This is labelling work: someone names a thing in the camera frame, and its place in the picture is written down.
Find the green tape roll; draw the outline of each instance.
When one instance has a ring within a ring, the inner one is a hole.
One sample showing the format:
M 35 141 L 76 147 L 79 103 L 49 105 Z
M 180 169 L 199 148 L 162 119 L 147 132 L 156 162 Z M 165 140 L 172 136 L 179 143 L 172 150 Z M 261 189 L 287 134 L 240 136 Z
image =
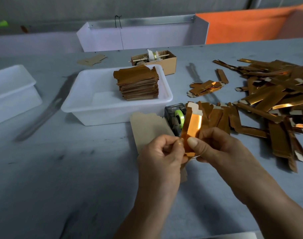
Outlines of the green tape roll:
M 175 117 L 177 117 L 178 119 L 179 127 L 183 128 L 185 122 L 185 116 L 180 109 L 175 111 Z

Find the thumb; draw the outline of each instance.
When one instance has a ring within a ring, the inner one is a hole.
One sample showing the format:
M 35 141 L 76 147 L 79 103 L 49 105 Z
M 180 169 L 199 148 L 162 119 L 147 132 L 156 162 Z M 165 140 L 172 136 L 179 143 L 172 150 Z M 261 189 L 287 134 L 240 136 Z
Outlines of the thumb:
M 200 155 L 209 163 L 214 162 L 217 159 L 219 151 L 212 148 L 206 142 L 194 137 L 189 137 L 187 142 L 189 147 L 192 148 L 197 155 Z
M 168 157 L 170 157 L 172 161 L 177 161 L 179 164 L 181 164 L 184 154 L 184 140 L 181 138 L 175 141 L 172 146 L 171 153 L 168 155 Z

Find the hand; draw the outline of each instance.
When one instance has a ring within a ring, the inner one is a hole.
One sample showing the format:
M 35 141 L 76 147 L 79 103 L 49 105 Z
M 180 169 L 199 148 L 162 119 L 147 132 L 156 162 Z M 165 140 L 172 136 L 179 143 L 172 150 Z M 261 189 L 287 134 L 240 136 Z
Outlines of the hand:
M 210 163 L 243 204 L 247 205 L 252 200 L 266 200 L 267 194 L 285 195 L 240 140 L 216 127 L 202 131 L 200 137 L 210 141 L 211 146 L 197 138 L 187 140 L 196 154 L 201 155 L 197 160 Z
M 138 156 L 137 196 L 165 198 L 172 203 L 180 184 L 180 166 L 185 149 L 183 139 L 161 135 L 147 144 Z

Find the white plastic tray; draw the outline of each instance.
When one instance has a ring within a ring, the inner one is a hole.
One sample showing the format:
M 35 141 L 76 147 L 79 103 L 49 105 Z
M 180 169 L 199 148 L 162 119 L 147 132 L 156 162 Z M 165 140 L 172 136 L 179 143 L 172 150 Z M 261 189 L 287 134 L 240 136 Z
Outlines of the white plastic tray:
M 156 68 L 159 75 L 159 95 L 156 99 L 127 101 L 122 98 L 113 72 L 124 67 L 90 69 L 78 74 L 70 94 L 64 101 L 63 112 L 72 112 L 85 126 L 129 122 L 133 112 L 164 115 L 164 108 L 173 96 L 160 65 L 146 65 Z
M 35 83 L 23 65 L 0 70 L 0 122 L 42 104 Z

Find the forearm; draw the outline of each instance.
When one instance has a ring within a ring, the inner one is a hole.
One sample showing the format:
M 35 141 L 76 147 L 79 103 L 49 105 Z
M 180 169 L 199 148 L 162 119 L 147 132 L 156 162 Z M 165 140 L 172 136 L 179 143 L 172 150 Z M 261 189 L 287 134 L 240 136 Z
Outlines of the forearm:
M 247 207 L 265 239 L 303 239 L 303 209 L 284 192 L 264 193 Z
M 133 209 L 119 227 L 114 239 L 156 239 L 169 214 L 172 199 L 138 190 Z

